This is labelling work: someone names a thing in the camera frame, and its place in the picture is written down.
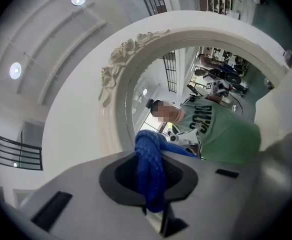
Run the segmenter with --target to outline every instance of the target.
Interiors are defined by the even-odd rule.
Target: ceiling light
[[[74,5],[74,6],[81,6],[85,3],[86,0],[71,0],[71,3]]]
[[[13,63],[9,69],[9,75],[12,79],[17,79],[21,76],[22,66],[18,62]]]

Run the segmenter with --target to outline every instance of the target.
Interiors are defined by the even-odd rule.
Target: ceiling
[[[136,20],[128,13],[134,8],[127,0],[85,0],[81,6],[71,0],[13,0],[0,17],[1,91],[49,109],[80,61]],[[14,80],[9,69],[15,62],[21,76]]]

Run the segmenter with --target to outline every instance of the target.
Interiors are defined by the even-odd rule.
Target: blue towel
[[[135,154],[138,156],[136,188],[146,199],[146,208],[153,213],[164,209],[166,178],[162,165],[161,150],[194,157],[182,147],[169,143],[162,134],[141,130],[135,138]]]

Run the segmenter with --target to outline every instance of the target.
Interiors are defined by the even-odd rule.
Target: black slot
[[[42,230],[48,232],[72,197],[72,194],[58,191],[31,219],[31,221]]]
[[[237,179],[238,175],[240,175],[238,172],[231,171],[231,170],[226,170],[226,169],[218,169],[216,171],[216,173],[220,174],[220,175],[227,176],[227,177],[231,177],[231,178],[234,178],[234,179]]]

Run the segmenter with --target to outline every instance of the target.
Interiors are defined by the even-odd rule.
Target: staircase railing
[[[0,165],[42,171],[42,148],[0,136]]]
[[[149,16],[167,12],[164,0],[143,0],[143,1],[145,3]],[[176,93],[177,80],[175,51],[171,51],[165,54],[162,57],[162,59],[166,70],[168,90],[170,92]]]

